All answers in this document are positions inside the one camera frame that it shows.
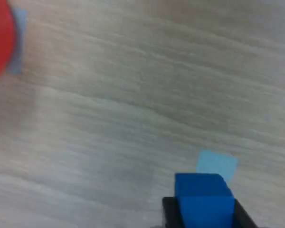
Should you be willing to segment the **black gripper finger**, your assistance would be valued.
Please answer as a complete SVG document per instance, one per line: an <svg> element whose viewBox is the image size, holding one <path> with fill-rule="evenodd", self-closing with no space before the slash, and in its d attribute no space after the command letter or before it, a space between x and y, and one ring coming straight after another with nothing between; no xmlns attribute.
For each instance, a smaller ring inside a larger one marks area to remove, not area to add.
<svg viewBox="0 0 285 228"><path fill-rule="evenodd" d="M259 228L237 199L234 203L232 228Z"/></svg>
<svg viewBox="0 0 285 228"><path fill-rule="evenodd" d="M175 197L162 198L162 227L163 228L183 228L183 220L179 208L178 200Z"/></svg>

